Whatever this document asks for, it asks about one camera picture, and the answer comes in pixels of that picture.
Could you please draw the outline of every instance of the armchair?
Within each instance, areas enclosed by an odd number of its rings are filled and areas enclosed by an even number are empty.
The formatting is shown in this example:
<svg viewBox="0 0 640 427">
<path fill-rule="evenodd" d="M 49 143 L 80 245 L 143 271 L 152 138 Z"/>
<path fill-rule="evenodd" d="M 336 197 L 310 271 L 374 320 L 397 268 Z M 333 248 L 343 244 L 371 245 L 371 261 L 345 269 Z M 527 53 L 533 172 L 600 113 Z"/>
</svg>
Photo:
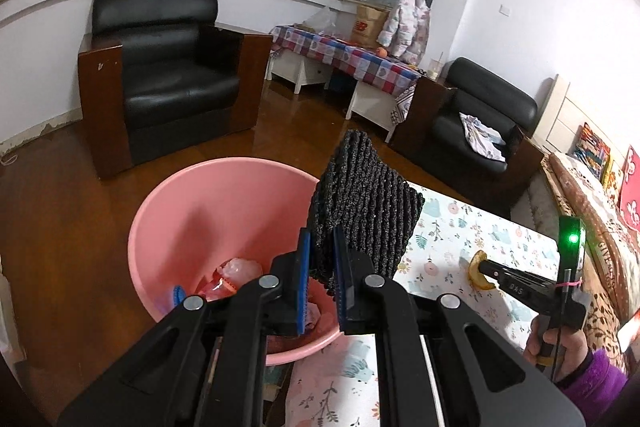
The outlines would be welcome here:
<svg viewBox="0 0 640 427">
<path fill-rule="evenodd" d="M 94 0 L 78 83 L 98 177 L 255 125 L 271 36 L 217 16 L 218 0 Z"/>
<path fill-rule="evenodd" d="M 497 130 L 506 162 L 484 158 L 465 139 L 459 113 Z M 527 136 L 538 106 L 526 93 L 467 58 L 453 62 L 446 85 L 418 81 L 406 121 L 391 147 L 476 206 L 505 214 L 540 167 L 543 152 Z"/>
</svg>

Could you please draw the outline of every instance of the banana peel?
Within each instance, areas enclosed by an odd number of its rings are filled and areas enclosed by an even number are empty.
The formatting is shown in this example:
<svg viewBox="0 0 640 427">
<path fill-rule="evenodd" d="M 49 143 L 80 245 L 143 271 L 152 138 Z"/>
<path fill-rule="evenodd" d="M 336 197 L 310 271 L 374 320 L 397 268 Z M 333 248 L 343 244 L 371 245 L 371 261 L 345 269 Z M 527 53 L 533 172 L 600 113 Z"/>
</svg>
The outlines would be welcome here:
<svg viewBox="0 0 640 427">
<path fill-rule="evenodd" d="M 471 285 L 478 290 L 494 290 L 495 284 L 489 282 L 478 269 L 480 261 L 486 261 L 486 253 L 482 250 L 478 250 L 469 262 L 468 275 Z"/>
</svg>

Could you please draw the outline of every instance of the pink trash bin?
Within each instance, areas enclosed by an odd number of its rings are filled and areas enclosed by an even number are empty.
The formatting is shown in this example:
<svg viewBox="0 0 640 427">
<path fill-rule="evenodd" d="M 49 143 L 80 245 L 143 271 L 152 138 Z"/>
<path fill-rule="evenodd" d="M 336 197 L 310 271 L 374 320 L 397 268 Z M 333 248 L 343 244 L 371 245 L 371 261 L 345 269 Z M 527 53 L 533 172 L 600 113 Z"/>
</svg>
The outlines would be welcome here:
<svg viewBox="0 0 640 427">
<path fill-rule="evenodd" d="M 233 257 L 271 260 L 296 249 L 318 180 L 260 158 L 222 158 L 187 167 L 143 201 L 129 232 L 129 272 L 142 304 L 159 321 L 173 308 L 172 290 L 187 294 Z M 306 343 L 267 355 L 267 365 L 302 359 L 339 334 L 335 303 L 309 279 L 309 300 L 322 314 Z"/>
</svg>

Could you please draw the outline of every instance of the silver bolt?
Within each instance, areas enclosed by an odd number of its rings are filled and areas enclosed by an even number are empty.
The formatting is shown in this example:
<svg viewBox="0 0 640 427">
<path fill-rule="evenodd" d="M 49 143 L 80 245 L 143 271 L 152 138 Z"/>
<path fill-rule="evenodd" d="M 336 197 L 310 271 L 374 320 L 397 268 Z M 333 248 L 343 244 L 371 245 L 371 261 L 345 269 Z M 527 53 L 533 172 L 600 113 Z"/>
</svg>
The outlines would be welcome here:
<svg viewBox="0 0 640 427">
<path fill-rule="evenodd" d="M 440 304 L 442 304 L 445 308 L 455 310 L 458 306 L 460 306 L 460 299 L 458 299 L 457 296 L 452 295 L 451 293 L 445 293 L 442 297 L 440 297 Z"/>
<path fill-rule="evenodd" d="M 263 288 L 275 288 L 278 284 L 280 284 L 280 279 L 268 273 L 267 275 L 263 275 L 262 277 L 260 277 L 260 280 L 258 280 L 258 284 Z"/>
<path fill-rule="evenodd" d="M 370 273 L 364 278 L 364 283 L 369 288 L 380 288 L 385 285 L 385 278 L 376 273 Z"/>
<path fill-rule="evenodd" d="M 204 305 L 204 300 L 198 295 L 192 295 L 191 297 L 187 297 L 182 302 L 182 305 L 190 312 L 194 312 L 202 308 L 202 306 Z"/>
</svg>

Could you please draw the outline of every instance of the brown floor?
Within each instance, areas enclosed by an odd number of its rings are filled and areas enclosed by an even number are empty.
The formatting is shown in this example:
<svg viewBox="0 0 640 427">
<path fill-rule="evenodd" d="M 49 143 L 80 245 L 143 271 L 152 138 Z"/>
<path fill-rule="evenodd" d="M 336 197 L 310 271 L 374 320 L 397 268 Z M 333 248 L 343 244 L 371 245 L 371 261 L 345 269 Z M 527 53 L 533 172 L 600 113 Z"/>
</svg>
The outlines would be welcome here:
<svg viewBox="0 0 640 427">
<path fill-rule="evenodd" d="M 97 179 L 76 123 L 18 150 L 0 167 L 0 254 L 12 285 L 23 384 L 50 419 L 131 346 L 153 321 L 129 278 L 127 234 L 148 193 L 174 172 L 211 158 L 257 156 L 319 176 L 349 128 L 369 132 L 380 157 L 402 176 L 459 197 L 389 149 L 366 120 L 344 120 L 348 100 L 321 86 L 293 95 L 267 82 L 253 130 L 191 147 Z"/>
</svg>

